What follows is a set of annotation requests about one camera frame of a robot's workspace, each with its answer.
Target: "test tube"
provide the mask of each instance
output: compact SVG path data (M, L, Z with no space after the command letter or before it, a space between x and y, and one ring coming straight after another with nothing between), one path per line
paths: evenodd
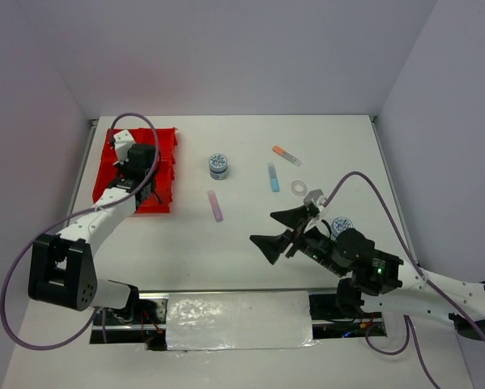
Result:
M288 152L286 152L285 150L283 150L281 147L274 146L273 147L273 151L275 153L277 153L279 156L282 156L283 158L285 158L286 160L288 160L289 162L291 162L292 164L294 164L296 166L300 166L301 165L301 160L299 160L295 156L292 156L291 154L289 154Z
M278 178L276 177L276 169L274 163L267 164L267 170L269 171L269 179L271 182L271 190L273 192L280 192L280 185L278 184Z
M214 190L208 190L208 199L210 200L211 210L216 221L223 221L223 213L220 211L219 200Z

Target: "pink test tube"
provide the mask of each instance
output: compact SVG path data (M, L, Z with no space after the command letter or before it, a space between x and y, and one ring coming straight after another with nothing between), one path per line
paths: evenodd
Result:
M208 190L208 199L210 199L211 210L216 221L223 221L223 213L220 211L219 200L214 190Z

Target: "white wall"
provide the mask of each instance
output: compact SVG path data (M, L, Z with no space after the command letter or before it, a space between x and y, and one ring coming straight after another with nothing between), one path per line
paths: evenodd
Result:
M437 2L378 130L423 265L485 280L485 0ZM461 345L485 388L484 344Z
M19 0L89 118L377 113L436 0Z
M16 1L0 0L0 288L22 245L66 212L87 128ZM27 259L9 293L16 331L28 266ZM12 348L0 322L0 387Z

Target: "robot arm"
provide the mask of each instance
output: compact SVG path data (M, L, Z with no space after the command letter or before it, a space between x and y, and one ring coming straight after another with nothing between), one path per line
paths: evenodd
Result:
M136 212L155 190L154 176L133 197L120 201L143 181L155 158L155 147L135 143L128 130L114 135L117 176L100 199L95 212L81 216L53 235L40 235L32 247L28 295L40 300L85 310L106 307L129 321L139 302L133 285L96 278L93 257L114 229Z
M339 281L336 297L338 307L348 314L380 311L420 316L453 324L458 334L479 339L471 325L427 285L431 280L485 333L485 281L468 283L425 270L422 277L411 263L377 250L373 241L355 229L333 239L317 228L324 223L324 202L320 190L310 192L302 207L270 214L286 225L287 231L276 237L252 235L251 241L271 264L290 247L287 258L300 251L336 276L349 275Z

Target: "blue test tube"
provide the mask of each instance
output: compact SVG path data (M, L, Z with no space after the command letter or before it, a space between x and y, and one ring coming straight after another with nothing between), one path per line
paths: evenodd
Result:
M271 190L273 192L280 192L280 185L278 184L278 178L276 177L276 169L274 168L274 164L272 162L267 164L267 170L269 171Z

